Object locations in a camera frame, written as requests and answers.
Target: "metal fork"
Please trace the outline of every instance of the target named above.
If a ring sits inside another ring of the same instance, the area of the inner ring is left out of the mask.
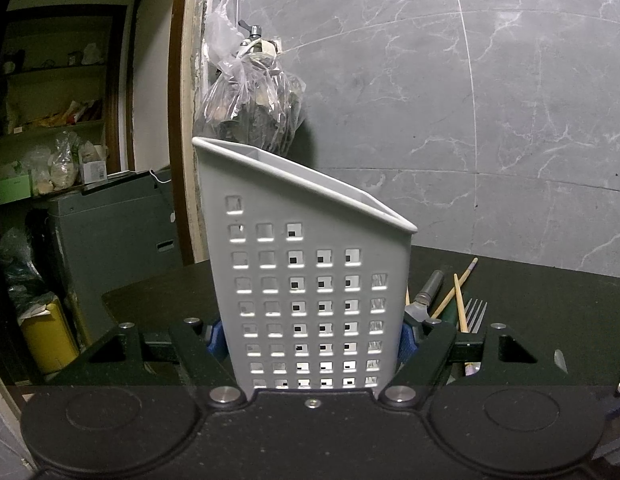
[[[480,329],[480,324],[483,322],[483,316],[485,316],[485,311],[488,309],[488,302],[483,300],[474,300],[472,303],[472,298],[467,301],[465,305],[465,319],[468,322],[468,332],[473,334],[478,333],[478,329]],[[459,324],[456,324],[456,330],[459,329]]]

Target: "black table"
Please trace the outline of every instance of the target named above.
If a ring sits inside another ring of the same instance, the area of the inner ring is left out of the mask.
[[[412,247],[409,288],[416,294],[434,269],[445,273],[435,304],[453,286],[472,255]],[[463,285],[464,298],[488,301],[483,326],[502,322],[538,352],[565,355],[578,384],[612,385],[620,369],[620,278],[575,270],[522,264],[480,256]],[[218,319],[209,261],[133,283],[103,295],[117,322],[160,332],[176,319]]]

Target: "square ventilation hole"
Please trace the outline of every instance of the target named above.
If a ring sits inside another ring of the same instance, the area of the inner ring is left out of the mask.
[[[252,282],[250,278],[236,278],[234,280],[234,286],[237,294],[251,294]]]
[[[292,331],[295,337],[308,337],[308,327],[305,323],[292,325]]]
[[[292,316],[303,317],[305,315],[306,315],[305,302],[304,301],[293,301],[292,302]]]
[[[226,196],[225,212],[228,215],[240,215],[243,213],[243,200],[241,200],[241,197],[237,195]]]
[[[302,294],[305,292],[305,278],[290,278],[290,292]]]
[[[279,282],[276,278],[261,278],[261,290],[263,294],[278,294]]]
[[[319,324],[319,337],[332,337],[332,323]]]
[[[250,363],[250,373],[251,374],[262,374],[263,363]]]
[[[361,265],[361,250],[346,249],[346,267],[358,267]]]
[[[357,344],[343,343],[343,355],[357,355]]]
[[[316,279],[316,291],[325,293],[332,292],[332,277],[331,276],[319,276]]]
[[[270,324],[267,326],[268,337],[283,337],[283,327],[277,324]]]
[[[288,242],[299,242],[303,240],[303,229],[301,224],[287,224],[285,230]]]
[[[232,253],[232,269],[247,269],[248,253]]]
[[[262,243],[274,241],[272,224],[257,224],[257,241]]]
[[[241,317],[254,317],[254,303],[251,301],[240,301],[239,313]]]
[[[369,359],[365,363],[365,370],[368,372],[376,372],[379,369],[380,364],[381,364],[380,359]]]
[[[285,357],[285,346],[283,345],[270,345],[270,355],[272,357]]]
[[[252,324],[243,325],[243,337],[257,337],[257,326]]]
[[[319,345],[319,355],[332,355],[332,343],[321,343]]]
[[[287,266],[290,269],[302,269],[305,266],[303,261],[303,251],[288,251]]]
[[[308,345],[295,343],[295,356],[305,357],[308,354]]]
[[[361,290],[360,276],[346,276],[346,292],[358,292]]]
[[[332,315],[332,302],[320,301],[318,304],[319,316],[331,316]]]
[[[383,348],[382,341],[368,341],[367,343],[368,354],[380,354],[382,348]]]
[[[277,268],[277,256],[274,251],[260,251],[259,252],[259,268],[261,269],[276,269]]]
[[[370,302],[370,314],[381,314],[385,312],[385,298],[374,298]]]
[[[319,249],[318,251],[316,251],[316,266],[331,267],[332,251],[330,251],[329,249]]]
[[[281,306],[278,301],[266,301],[263,303],[267,317],[280,317]]]
[[[382,321],[370,321],[370,334],[382,334],[383,322]]]
[[[346,300],[345,303],[346,316],[353,316],[359,313],[359,300]]]
[[[372,290],[385,290],[388,288],[388,275],[387,274],[373,274],[372,275]]]
[[[343,325],[343,335],[359,335],[359,324],[356,321],[348,321]]]
[[[228,234],[230,243],[242,244],[245,243],[245,226],[240,224],[233,224],[228,227]]]
[[[248,357],[261,357],[261,347],[259,345],[246,345],[245,352]]]

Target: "wooden chopstick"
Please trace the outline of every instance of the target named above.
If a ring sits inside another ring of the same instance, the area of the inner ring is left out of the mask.
[[[465,280],[468,279],[468,276],[472,272],[472,269],[474,269],[476,262],[478,262],[478,258],[474,258],[472,260],[472,263],[470,263],[470,266],[467,269],[465,269],[465,272],[459,279],[459,285],[462,285],[463,283],[465,283]],[[454,296],[455,296],[455,288],[452,287],[450,292],[447,293],[447,296],[443,298],[443,301],[439,304],[439,306],[437,306],[437,309],[434,311],[434,314],[432,314],[432,316],[430,317],[433,319],[436,319],[437,317],[439,317],[441,315],[441,312],[443,312],[443,309],[447,306],[448,303],[450,303],[450,301],[452,301],[452,298]]]
[[[465,319],[465,306],[463,304],[463,295],[461,294],[461,284],[459,277],[455,274],[455,293],[456,293],[456,309],[459,311],[459,326],[461,332],[468,333],[468,321]]]

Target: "metal screw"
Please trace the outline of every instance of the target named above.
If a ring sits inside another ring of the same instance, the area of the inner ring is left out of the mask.
[[[394,402],[410,402],[417,393],[409,386],[390,386],[385,391],[385,396]]]
[[[241,399],[241,391],[234,386],[217,386],[210,390],[210,399],[219,404],[228,404]]]
[[[305,405],[313,410],[314,408],[318,408],[321,405],[321,401],[319,399],[308,399],[305,401]]]

